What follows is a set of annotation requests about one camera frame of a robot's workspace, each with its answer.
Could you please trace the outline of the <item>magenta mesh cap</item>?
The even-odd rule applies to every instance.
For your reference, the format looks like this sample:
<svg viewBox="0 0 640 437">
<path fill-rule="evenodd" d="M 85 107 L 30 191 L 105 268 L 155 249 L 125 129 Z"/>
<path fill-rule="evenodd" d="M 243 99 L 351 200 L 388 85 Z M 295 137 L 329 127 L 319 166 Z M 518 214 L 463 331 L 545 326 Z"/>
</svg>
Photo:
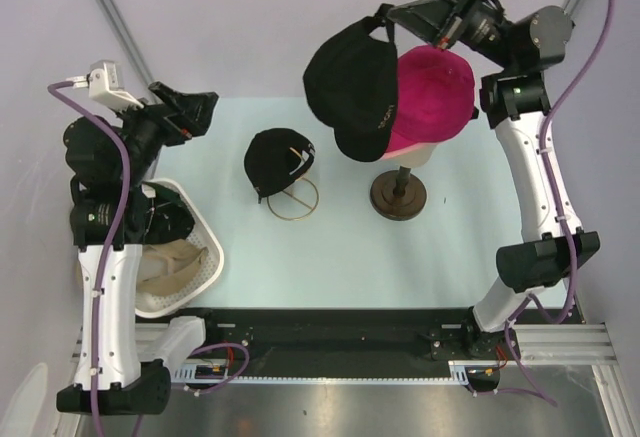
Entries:
<svg viewBox="0 0 640 437">
<path fill-rule="evenodd" d="M 457 136 L 476 114 L 475 78 L 459 55 L 429 45 L 398 61 L 398 110 L 387 151 Z"/>
</svg>

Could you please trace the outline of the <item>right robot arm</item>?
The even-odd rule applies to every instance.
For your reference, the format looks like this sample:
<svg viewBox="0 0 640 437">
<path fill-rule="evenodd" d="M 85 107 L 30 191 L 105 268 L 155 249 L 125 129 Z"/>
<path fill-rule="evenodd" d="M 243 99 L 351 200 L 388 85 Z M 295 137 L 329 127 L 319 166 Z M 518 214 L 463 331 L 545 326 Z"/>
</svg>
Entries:
<svg viewBox="0 0 640 437">
<path fill-rule="evenodd" d="M 553 320 L 564 321 L 578 270 L 600 248 L 598 233 L 584 230 L 570 204 L 544 81 L 545 71 L 564 60 L 574 23 L 556 5 L 512 22 L 499 0 L 417 0 L 390 7 L 386 17 L 436 48 L 461 42 L 501 69 L 482 78 L 480 107 L 510 167 L 523 241 L 497 250 L 498 277 L 461 323 L 461 347 L 484 358 L 505 342 L 528 303 L 561 281 L 566 301 Z"/>
</svg>

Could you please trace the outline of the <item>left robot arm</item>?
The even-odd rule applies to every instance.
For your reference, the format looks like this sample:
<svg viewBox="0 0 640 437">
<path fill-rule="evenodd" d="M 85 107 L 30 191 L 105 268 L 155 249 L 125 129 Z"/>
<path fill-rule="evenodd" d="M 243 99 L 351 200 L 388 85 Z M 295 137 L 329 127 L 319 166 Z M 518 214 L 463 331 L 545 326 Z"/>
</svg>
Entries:
<svg viewBox="0 0 640 437">
<path fill-rule="evenodd" d="M 137 295 L 182 287 L 176 272 L 148 276 L 143 260 L 183 247 L 198 224 L 180 193 L 147 181 L 146 174 L 161 149 L 208 131 L 219 97 L 154 82 L 155 101 L 147 103 L 92 76 L 53 83 L 48 90 L 64 100 L 67 89 L 79 87 L 121 125 L 80 109 L 63 135 L 73 172 L 69 222 L 83 322 L 77 370 L 57 393 L 56 406 L 76 415 L 157 415 L 167 406 L 174 373 L 193 352 L 214 354 L 221 333 L 199 317 L 177 317 L 146 349 L 137 347 Z"/>
</svg>

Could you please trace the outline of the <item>pink sport cap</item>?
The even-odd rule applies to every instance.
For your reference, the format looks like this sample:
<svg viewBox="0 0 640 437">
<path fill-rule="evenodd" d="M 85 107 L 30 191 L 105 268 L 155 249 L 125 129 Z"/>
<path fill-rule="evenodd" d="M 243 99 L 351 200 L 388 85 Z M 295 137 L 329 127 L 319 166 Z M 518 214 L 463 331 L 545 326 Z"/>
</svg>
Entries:
<svg viewBox="0 0 640 437">
<path fill-rule="evenodd" d="M 397 150 L 387 151 L 381 157 L 382 160 L 419 161 L 424 165 L 433 154 L 437 143 L 414 143 Z"/>
</svg>

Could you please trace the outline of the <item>green brim black cap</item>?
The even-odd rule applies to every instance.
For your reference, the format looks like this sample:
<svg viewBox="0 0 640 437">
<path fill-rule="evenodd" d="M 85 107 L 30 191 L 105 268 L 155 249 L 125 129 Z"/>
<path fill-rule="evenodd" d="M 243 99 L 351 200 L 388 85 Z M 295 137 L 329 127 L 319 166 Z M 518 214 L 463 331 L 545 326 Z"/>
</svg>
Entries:
<svg viewBox="0 0 640 437">
<path fill-rule="evenodd" d="M 178 192 L 144 182 L 132 190 L 125 212 L 126 244 L 160 245 L 187 239 L 195 219 Z"/>
</svg>

